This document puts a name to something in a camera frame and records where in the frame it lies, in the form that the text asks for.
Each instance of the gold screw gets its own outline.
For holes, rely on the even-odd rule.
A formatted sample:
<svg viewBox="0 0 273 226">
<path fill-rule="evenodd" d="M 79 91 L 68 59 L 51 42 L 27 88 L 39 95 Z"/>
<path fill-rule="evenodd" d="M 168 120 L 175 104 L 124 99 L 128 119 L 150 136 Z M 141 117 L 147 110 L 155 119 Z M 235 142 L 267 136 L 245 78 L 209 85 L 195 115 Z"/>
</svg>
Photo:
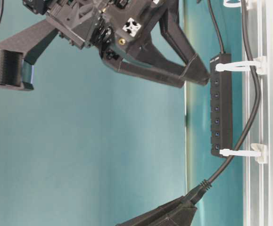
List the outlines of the gold screw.
<svg viewBox="0 0 273 226">
<path fill-rule="evenodd" d="M 124 44 L 126 44 L 126 40 L 121 38 L 118 43 L 123 46 Z"/>
</svg>

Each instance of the aluminum frame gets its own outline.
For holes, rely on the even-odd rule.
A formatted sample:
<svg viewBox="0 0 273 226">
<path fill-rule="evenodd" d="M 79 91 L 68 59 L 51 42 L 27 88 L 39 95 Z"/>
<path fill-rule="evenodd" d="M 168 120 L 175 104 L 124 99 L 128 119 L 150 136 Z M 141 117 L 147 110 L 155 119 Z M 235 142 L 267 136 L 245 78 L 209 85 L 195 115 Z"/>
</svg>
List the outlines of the aluminum frame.
<svg viewBox="0 0 273 226">
<path fill-rule="evenodd" d="M 267 56 L 268 73 L 260 76 L 262 102 L 259 116 L 244 143 L 269 147 L 269 164 L 258 165 L 244 159 L 244 225 L 273 226 L 273 0 L 248 2 L 248 32 L 254 57 Z M 254 87 L 249 73 L 243 75 L 243 119 L 249 117 L 254 102 Z"/>
</svg>

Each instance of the teal wall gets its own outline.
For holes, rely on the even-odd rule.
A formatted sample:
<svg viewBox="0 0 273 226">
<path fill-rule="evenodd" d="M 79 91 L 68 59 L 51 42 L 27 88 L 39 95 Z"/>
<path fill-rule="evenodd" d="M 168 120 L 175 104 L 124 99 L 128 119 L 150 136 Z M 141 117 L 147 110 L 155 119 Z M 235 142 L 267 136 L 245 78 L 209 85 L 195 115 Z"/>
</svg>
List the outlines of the teal wall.
<svg viewBox="0 0 273 226">
<path fill-rule="evenodd" d="M 6 0 L 0 41 L 41 19 Z M 34 86 L 0 89 L 0 226 L 115 225 L 185 193 L 183 89 L 116 74 L 60 38 Z"/>
<path fill-rule="evenodd" d="M 225 8 L 223 0 L 212 0 L 212 6 L 221 30 L 224 47 L 232 54 L 232 61 L 240 61 L 241 13 L 240 8 Z M 207 7 L 207 0 L 196 4 L 185 0 L 186 32 L 206 66 L 219 54 L 219 44 Z M 242 130 L 242 78 L 233 73 L 233 126 L 234 143 Z M 223 159 L 210 155 L 210 85 L 187 87 L 187 147 L 188 187 L 207 179 Z M 242 215 L 242 159 L 235 158 L 228 169 L 213 183 L 213 188 L 197 204 L 198 212 L 193 226 L 240 226 Z"/>
</svg>

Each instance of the white cable tie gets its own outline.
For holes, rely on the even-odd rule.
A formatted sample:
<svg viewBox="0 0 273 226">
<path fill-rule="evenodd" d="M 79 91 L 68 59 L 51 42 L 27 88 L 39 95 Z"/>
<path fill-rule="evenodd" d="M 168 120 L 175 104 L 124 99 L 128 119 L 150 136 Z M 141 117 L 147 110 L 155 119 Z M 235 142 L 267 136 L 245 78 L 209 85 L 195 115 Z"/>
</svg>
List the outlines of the white cable tie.
<svg viewBox="0 0 273 226">
<path fill-rule="evenodd" d="M 220 154 L 228 157 L 233 156 L 243 156 L 243 157 L 254 157 L 259 164 L 268 163 L 268 148 L 263 144 L 251 144 L 253 151 L 233 151 L 230 149 L 220 150 Z"/>
<path fill-rule="evenodd" d="M 250 66 L 255 66 L 256 72 L 259 75 L 267 74 L 267 58 L 265 56 L 255 58 L 253 61 L 239 61 L 228 64 L 217 64 L 216 71 L 249 72 Z"/>
<path fill-rule="evenodd" d="M 228 7 L 228 8 L 241 7 L 241 1 L 240 0 L 239 0 L 239 2 L 236 2 L 236 3 L 229 3 L 229 1 L 231 1 L 231 0 L 223 0 L 223 5 L 225 7 Z"/>
</svg>

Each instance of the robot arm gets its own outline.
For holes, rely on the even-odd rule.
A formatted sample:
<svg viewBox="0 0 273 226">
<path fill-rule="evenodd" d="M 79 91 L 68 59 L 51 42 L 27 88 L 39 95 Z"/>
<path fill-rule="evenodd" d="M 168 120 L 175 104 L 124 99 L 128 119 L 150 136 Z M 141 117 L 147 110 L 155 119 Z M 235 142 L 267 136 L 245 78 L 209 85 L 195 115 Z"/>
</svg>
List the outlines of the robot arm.
<svg viewBox="0 0 273 226">
<path fill-rule="evenodd" d="M 33 65 L 57 34 L 79 49 L 95 46 L 116 72 L 182 87 L 210 78 L 179 27 L 179 0 L 23 0 L 46 19 L 0 43 L 0 88 L 33 90 Z M 153 45 L 162 36 L 185 63 L 166 59 Z"/>
</svg>

